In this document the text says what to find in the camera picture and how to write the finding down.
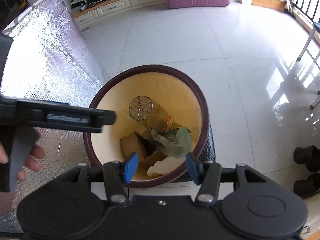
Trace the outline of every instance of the white tissue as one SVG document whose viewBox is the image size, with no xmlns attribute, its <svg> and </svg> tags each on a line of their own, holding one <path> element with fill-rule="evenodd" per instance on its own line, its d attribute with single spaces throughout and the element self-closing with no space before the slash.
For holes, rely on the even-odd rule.
<svg viewBox="0 0 320 240">
<path fill-rule="evenodd" d="M 166 175 L 178 168 L 185 160 L 186 158 L 176 159 L 174 157 L 167 157 L 163 161 L 156 162 L 155 165 L 151 166 L 147 171 L 147 175 L 149 177 Z"/>
</svg>

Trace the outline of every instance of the finger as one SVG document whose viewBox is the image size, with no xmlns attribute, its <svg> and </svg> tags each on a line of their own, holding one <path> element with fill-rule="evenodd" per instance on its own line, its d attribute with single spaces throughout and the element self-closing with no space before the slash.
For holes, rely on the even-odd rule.
<svg viewBox="0 0 320 240">
<path fill-rule="evenodd" d="M 26 179 L 26 172 L 25 171 L 19 171 L 17 174 L 17 178 L 19 181 L 24 181 Z"/>
<path fill-rule="evenodd" d="M 45 156 L 43 149 L 38 145 L 33 147 L 30 154 L 38 159 L 43 159 Z"/>
<path fill-rule="evenodd" d="M 0 143 L 0 163 L 2 164 L 6 164 L 8 163 L 9 158 L 7 156 L 7 154 L 5 153 L 5 150 L 2 146 L 2 144 Z"/>
<path fill-rule="evenodd" d="M 31 156 L 28 156 L 24 162 L 24 166 L 26 166 L 29 169 L 32 169 L 33 171 L 40 171 L 41 170 L 41 164 L 33 159 Z"/>
</svg>

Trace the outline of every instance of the white tile floor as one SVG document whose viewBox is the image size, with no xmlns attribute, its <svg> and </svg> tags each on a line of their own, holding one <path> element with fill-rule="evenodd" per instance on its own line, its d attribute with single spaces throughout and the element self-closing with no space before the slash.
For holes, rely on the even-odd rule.
<svg viewBox="0 0 320 240">
<path fill-rule="evenodd" d="M 320 106 L 307 109 L 320 78 L 307 54 L 294 64 L 308 34 L 290 16 L 237 3 L 173 10 L 159 5 L 107 18 L 84 36 L 111 77 L 163 64 L 193 78 L 206 97 L 217 162 L 224 167 L 247 163 L 290 189 L 307 178 L 292 154 L 297 146 L 320 146 Z M 314 56 L 319 50 L 314 42 L 309 49 Z M 130 195 L 194 196 L 198 186 L 190 185 Z M 222 185 L 220 197 L 231 191 L 232 185 Z"/>
</svg>

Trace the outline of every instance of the black shoe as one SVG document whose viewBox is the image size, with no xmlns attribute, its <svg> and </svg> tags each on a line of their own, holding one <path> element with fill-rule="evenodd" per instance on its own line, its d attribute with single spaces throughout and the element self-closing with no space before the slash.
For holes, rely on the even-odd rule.
<svg viewBox="0 0 320 240">
<path fill-rule="evenodd" d="M 320 170 L 320 159 L 311 159 L 306 162 L 306 167 L 310 172 L 318 172 Z"/>
<path fill-rule="evenodd" d="M 297 147 L 294 150 L 293 159 L 297 164 L 303 164 L 314 159 L 320 160 L 320 150 L 314 145 L 305 148 Z"/>
<path fill-rule="evenodd" d="M 311 174 L 307 180 L 298 180 L 293 186 L 293 192 L 300 197 L 307 197 L 320 189 L 320 174 Z"/>
</svg>

